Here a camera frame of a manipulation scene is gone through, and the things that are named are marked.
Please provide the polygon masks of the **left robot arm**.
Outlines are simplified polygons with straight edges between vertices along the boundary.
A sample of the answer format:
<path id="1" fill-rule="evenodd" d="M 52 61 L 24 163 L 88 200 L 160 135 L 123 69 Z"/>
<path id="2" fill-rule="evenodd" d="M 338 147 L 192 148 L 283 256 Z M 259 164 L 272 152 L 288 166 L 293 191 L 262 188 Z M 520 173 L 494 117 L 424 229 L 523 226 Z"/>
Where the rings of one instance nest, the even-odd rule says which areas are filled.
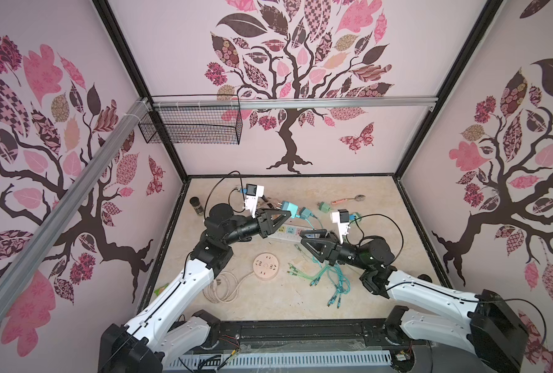
<path id="1" fill-rule="evenodd" d="M 215 344 L 211 331 L 220 323 L 202 313 L 178 324 L 189 304 L 225 269 L 232 244 L 254 236 L 265 239 L 291 217 L 290 211 L 258 210 L 253 216 L 234 213 L 228 204 L 211 208 L 205 231 L 187 257 L 182 271 L 153 302 L 122 326 L 110 325 L 102 334 L 99 372 L 161 372 L 186 352 Z"/>

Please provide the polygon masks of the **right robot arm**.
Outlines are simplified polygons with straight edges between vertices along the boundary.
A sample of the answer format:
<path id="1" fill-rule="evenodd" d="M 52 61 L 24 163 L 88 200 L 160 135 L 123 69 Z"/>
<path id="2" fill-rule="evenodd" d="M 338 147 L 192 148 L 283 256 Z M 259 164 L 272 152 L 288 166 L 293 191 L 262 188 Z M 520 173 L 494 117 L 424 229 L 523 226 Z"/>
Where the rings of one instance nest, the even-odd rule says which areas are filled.
<path id="1" fill-rule="evenodd" d="M 300 236 L 301 245 L 319 262 L 360 269 L 360 282 L 370 294 L 398 303 L 385 324 L 391 343 L 428 340 L 469 352 L 495 372 L 521 370 L 528 329 L 497 293 L 460 292 L 399 270 L 381 236 L 360 246 L 324 229 Z"/>

